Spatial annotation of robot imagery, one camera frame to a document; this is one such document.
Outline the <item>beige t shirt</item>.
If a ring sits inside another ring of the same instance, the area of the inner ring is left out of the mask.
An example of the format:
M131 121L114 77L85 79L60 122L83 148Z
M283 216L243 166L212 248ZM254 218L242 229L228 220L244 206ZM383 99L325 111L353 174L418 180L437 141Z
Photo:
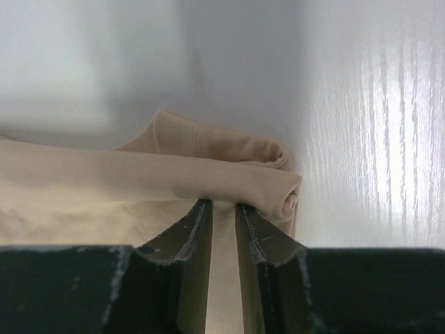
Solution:
M166 111L111 150L2 138L1 243L139 246L196 200L212 200L206 331L242 333L234 206L253 206L292 235L300 183L279 143Z

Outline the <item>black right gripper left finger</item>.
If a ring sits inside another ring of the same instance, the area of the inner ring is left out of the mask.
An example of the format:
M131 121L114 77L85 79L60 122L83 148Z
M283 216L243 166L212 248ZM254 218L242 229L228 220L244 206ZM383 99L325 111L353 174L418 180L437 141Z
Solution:
M213 205L139 247L1 248L2 333L203 333Z

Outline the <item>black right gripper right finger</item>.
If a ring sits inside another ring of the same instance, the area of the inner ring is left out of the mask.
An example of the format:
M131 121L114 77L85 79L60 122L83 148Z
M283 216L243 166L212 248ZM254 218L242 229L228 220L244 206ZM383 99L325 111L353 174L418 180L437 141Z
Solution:
M444 252L309 248L236 207L246 333L443 333Z

